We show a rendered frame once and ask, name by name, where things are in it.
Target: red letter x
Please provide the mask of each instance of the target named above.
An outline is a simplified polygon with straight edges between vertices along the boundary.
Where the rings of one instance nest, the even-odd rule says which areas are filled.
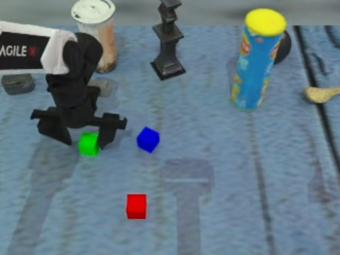
[[[34,46],[30,46],[28,49],[28,55],[34,57],[36,54],[36,48]]]

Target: black round object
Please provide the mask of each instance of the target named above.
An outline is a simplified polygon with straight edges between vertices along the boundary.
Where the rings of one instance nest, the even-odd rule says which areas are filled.
[[[274,65],[281,63],[291,52],[292,38],[287,31],[284,31],[281,38],[280,46],[278,48]]]

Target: paper coffee cup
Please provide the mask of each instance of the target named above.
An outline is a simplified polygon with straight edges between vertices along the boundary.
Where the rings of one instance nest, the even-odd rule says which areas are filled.
[[[110,0],[79,0],[71,10],[80,32],[92,35],[103,47],[103,55],[96,69],[98,73],[110,72],[117,64],[113,19],[115,9]]]

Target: yellow lid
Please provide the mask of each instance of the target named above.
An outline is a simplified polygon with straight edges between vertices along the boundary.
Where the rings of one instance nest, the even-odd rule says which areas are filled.
[[[278,36],[286,29],[282,14],[266,8],[259,8],[245,16],[245,25],[260,36]]]

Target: wooden spoon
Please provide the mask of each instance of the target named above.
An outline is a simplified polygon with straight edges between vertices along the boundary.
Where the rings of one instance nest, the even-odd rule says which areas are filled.
[[[305,95],[307,96],[307,98],[316,104],[325,103],[338,94],[340,94],[340,87],[334,88],[308,87],[305,90]]]

